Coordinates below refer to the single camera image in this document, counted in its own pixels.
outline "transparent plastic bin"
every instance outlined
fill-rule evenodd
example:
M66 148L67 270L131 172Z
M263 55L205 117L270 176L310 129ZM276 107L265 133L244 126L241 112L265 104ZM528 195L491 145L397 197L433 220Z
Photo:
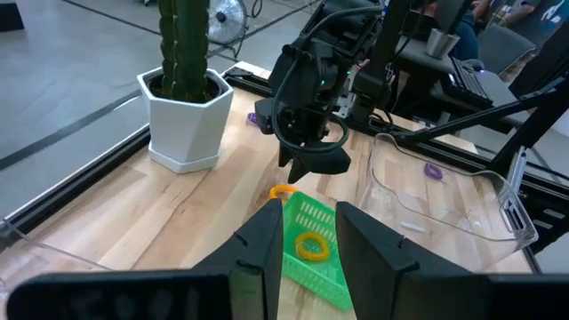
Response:
M434 164L442 179L425 173ZM360 209L415 243L471 271L538 238L507 181L466 173L399 148L388 134L373 141Z
M0 221L0 320L6 320L10 293L31 277L48 272L109 271L96 263L41 244Z

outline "wooden surface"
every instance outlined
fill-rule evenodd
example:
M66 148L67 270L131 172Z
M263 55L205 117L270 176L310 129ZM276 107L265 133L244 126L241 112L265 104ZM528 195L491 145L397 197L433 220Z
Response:
M238 66L268 76L268 71L255 66L243 62ZM176 175L150 161L143 149L30 236L110 269L191 268L267 201L271 187L286 181L288 168L276 165L276 138L245 121L258 99L236 89L214 169ZM394 120L412 130L421 128L396 116ZM333 128L331 139L338 138L338 131ZM476 152L465 140L453 136L440 140ZM296 187L330 206L339 200L355 203L365 185L372 141L350 132L344 146L352 159L349 171L309 174ZM16 284L45 271L104 269L26 246L20 242L0 255L0 276L6 283ZM530 272L521 253L505 259L498 270ZM287 278L281 282L278 312L283 319L354 318L353 311L341 312Z

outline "black cable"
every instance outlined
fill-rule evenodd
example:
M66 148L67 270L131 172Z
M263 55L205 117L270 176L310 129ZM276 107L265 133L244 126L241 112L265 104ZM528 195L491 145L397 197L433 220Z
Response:
M342 17L347 17L347 16L351 16L351 15L358 15L358 14L362 14L362 13L380 13L382 11L383 11L383 6L375 5L375 6L368 6L368 7L364 7L364 8L348 9L348 10L342 10L339 12L334 12L334 13L330 14L329 16L327 16L326 18L320 20L320 22L318 22L307 33L306 38L304 38L304 43L302 44L301 49L304 49L304 46L310 42L310 40L316 35L318 30L320 28L322 28L325 24L329 23L331 20L342 18Z
M334 142L333 144L328 145L328 146L323 147L323 148L301 147L299 145L296 145L296 144L288 141L283 136L283 134L281 133L281 129L278 125L279 99L281 98L281 95L283 95L283 90L286 87L286 85L288 84L289 80L291 79L291 76L293 75L293 72L296 69L297 65L298 65L298 61L295 60L293 62L293 65L291 66L291 68L288 70L288 72L284 76L283 82L278 87L278 90L276 91L276 94L275 94L275 98L273 98L273 108L271 109L271 125L273 126L273 131L275 132L276 138L286 148L289 148L290 150L294 150L294 151L303 152L303 153L313 153L313 154L315 154L315 153L326 153L326 152L334 151L337 148L341 148L341 146L344 143L346 143L346 141L348 140L349 130L348 130L348 127L340 119L337 119L337 118L334 120L335 120L335 122L337 122L340 125L341 129L343 130L343 135L342 135L341 139L338 140L337 142ZM313 110L313 109L304 108L304 110L314 112L314 113L318 113L320 115L325 115L324 113Z
M259 5L259 10L257 10L257 13L255 13L255 8L257 7L257 4ZM251 7L251 17L253 18L259 17L261 10L263 10L263 0L255 0L255 2L252 3Z
M391 133L391 131L393 131L393 128L395 127L395 123L393 122L393 117L392 117L391 114L390 114L389 112L387 112L386 110L381 109L381 108L380 108L380 110L383 111L383 113L385 114L385 116L386 116L387 119L388 119L388 123L389 123L389 132L388 132L388 133ZM374 113L374 112L372 112L372 113L370 114L370 117L372 117L372 116L375 116L375 117L378 118L380 121L382 121L383 123L385 123L385 120L383 120L383 117L382 117L382 116L380 116L380 115L378 115L378 114L376 114L376 113Z
M389 112L393 112L393 110L395 110L395 108L397 107L397 103L399 102L399 96L395 97L395 102L393 103L393 106L391 106L391 110Z
M419 31L419 26L421 25L421 21L422 21L423 17L425 16L425 11L427 11L428 5L429 5L429 0L425 0L425 2L423 3L423 7L421 8L421 15L417 19L417 22L415 22L415 25L413 26L413 30L411 31L411 34L409 36L407 36L407 39L405 39L405 43L395 53L395 55L393 56L393 59L391 60L390 63L394 63L397 60L397 58L399 58L399 56L401 55L401 52L403 52L405 47L411 42L413 37L417 34L417 31Z

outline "green basket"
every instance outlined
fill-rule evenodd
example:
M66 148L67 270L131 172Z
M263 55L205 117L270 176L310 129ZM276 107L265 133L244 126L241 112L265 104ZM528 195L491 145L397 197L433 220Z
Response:
M341 269L338 244L336 242L336 213L332 208L317 200L295 192L283 208L284 216L284 255L283 273L302 284L312 292L330 301L336 307L352 308L348 286ZM314 231L328 241L330 258L322 262L303 260L296 253L294 240L300 234ZM304 245L312 252L320 248L311 241Z

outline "floor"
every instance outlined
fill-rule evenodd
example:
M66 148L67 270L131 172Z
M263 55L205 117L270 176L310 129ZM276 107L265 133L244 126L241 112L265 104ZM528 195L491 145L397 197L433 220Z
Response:
M254 2L244 0L248 11ZM317 2L262 2L260 16L248 18L238 59L272 69L283 44L299 34ZM0 34L0 216L143 126L148 119L139 101L113 103L137 90L136 75L161 63L155 4L17 3L26 29ZM209 56L209 67L218 71L235 63L231 51L217 44L210 45ZM493 151L508 138L482 127L470 128L461 137ZM545 165L569 175L564 164L568 145L569 138L548 132L530 152L530 161L543 165L545 160ZM569 245L569 236L538 254L544 271L569 271L569 261L555 259L559 249L554 249L564 243Z

